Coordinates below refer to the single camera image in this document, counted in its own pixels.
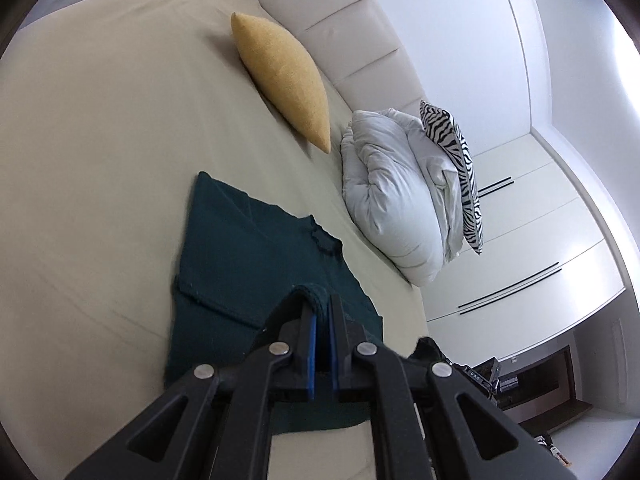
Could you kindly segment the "white folded duvet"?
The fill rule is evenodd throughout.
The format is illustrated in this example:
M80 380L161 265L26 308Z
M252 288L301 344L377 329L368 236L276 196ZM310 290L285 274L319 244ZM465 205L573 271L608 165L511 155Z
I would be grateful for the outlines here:
M454 163L420 119L394 108L353 112L341 154L352 221L408 282L431 283L463 246Z

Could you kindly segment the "beige bed sheet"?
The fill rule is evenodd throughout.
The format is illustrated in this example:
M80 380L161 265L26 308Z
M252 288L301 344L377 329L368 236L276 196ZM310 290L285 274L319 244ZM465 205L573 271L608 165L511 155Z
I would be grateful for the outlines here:
M1 60L1 421L61 479L163 389L195 177L312 217L400 354L420 290L361 235L338 151L295 133L231 36L258 0L85 0L20 30Z

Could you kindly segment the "cream padded headboard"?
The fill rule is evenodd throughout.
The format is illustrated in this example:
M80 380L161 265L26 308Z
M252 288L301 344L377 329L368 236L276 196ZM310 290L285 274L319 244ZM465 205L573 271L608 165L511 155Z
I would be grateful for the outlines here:
M300 41L352 110L419 115L426 99L409 55L376 0L259 0Z

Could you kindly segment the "white wardrobe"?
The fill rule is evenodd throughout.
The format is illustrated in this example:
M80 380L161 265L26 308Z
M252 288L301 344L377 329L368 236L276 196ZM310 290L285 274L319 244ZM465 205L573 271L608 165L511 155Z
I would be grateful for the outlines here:
M570 330L624 291L610 245L530 134L475 156L484 226L422 290L427 329L454 362L505 360Z

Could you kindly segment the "mustard yellow pillow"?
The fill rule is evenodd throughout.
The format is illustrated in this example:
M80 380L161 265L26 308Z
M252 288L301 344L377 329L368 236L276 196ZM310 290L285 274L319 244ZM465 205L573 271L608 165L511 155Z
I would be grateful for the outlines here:
M329 101L306 48L266 18L235 12L230 24L241 61L260 91L301 136L329 154Z

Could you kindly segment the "zebra pattern pillow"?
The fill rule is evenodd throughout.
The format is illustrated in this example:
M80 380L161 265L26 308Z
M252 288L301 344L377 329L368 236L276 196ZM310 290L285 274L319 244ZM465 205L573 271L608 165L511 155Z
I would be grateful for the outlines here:
M484 248L484 226L475 169L468 142L454 115L425 100L420 101L420 119L426 136L438 145L457 169L461 190L463 235L480 255Z

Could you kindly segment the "dark green knit garment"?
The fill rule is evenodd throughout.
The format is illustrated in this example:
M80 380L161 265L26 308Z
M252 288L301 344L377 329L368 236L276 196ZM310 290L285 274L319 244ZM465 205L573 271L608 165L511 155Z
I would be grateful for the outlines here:
M165 386L200 364L242 363L270 314L299 287L322 307L337 294L346 318L382 339L378 304L349 269L340 240L312 217L294 217L200 172L171 287Z

